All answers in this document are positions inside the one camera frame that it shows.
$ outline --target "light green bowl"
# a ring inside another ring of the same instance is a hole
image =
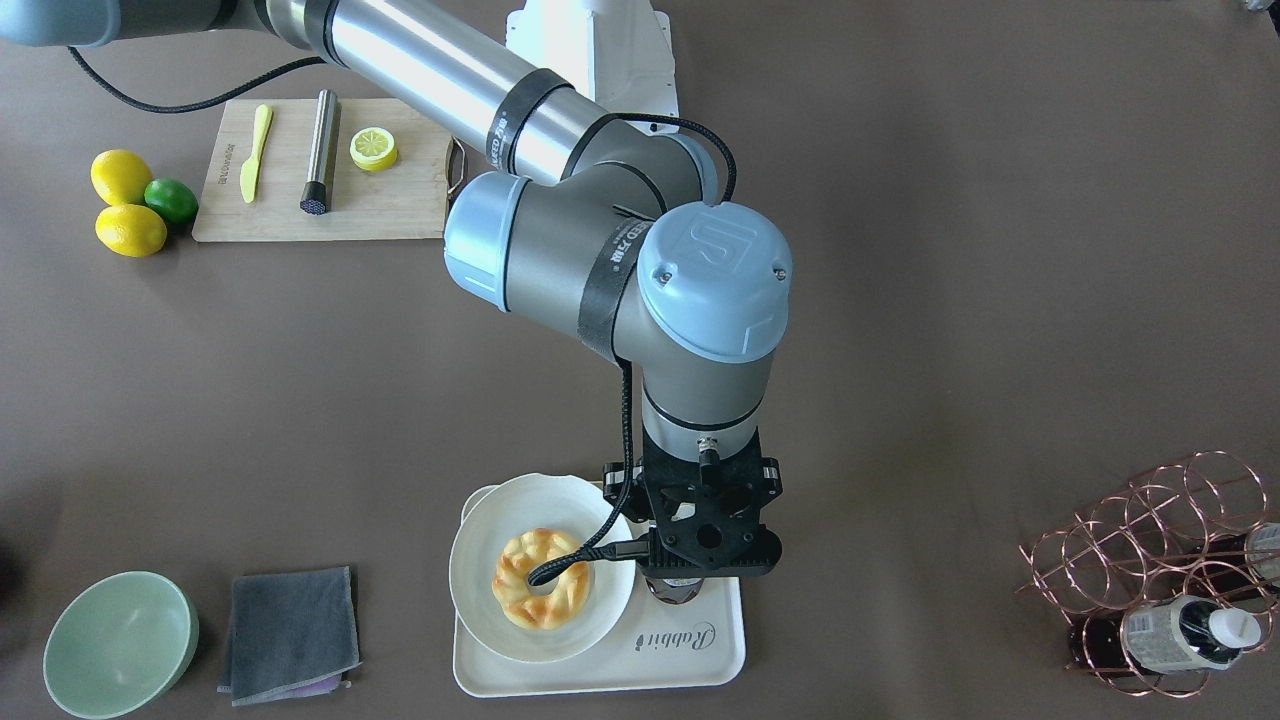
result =
[[[155,573],[99,580],[54,625],[45,646],[45,688],[77,717],[104,720],[142,707],[191,664],[196,609]]]

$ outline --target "lime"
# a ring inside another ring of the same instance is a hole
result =
[[[383,128],[365,128],[351,137],[351,159],[361,170],[385,170],[398,155],[396,138]]]
[[[97,214],[93,223],[97,238],[115,252],[142,258],[164,247],[169,228],[155,210],[146,205],[111,205]]]
[[[128,150],[108,150],[93,158],[88,177],[108,205],[142,202],[142,191],[151,182],[151,169]]]
[[[196,193],[173,178],[156,178],[142,191],[142,202],[172,225],[184,225],[196,219],[200,202]]]

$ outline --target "cutting board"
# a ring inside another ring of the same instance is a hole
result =
[[[201,242],[440,238],[453,136],[396,99],[338,100],[338,141],[329,211],[298,208],[311,159],[316,100],[232,100],[223,110],[200,214],[191,234]],[[262,146],[257,196],[241,197],[241,165],[252,152],[253,111],[274,117]],[[399,160],[381,172],[351,160],[351,136],[380,127],[396,137]]]

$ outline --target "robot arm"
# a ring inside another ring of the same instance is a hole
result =
[[[612,501],[653,521],[658,578],[753,575],[781,557],[759,510],[781,493],[756,411],[787,322],[791,255],[714,202],[700,145],[648,136],[428,0],[0,0],[0,36],[102,45],[216,28],[271,32],[351,68],[484,149],[445,225],[454,281],[644,378],[643,471]]]

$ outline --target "gray towel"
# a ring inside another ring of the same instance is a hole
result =
[[[332,692],[360,665],[351,568],[246,575],[232,583],[218,692],[255,705]]]

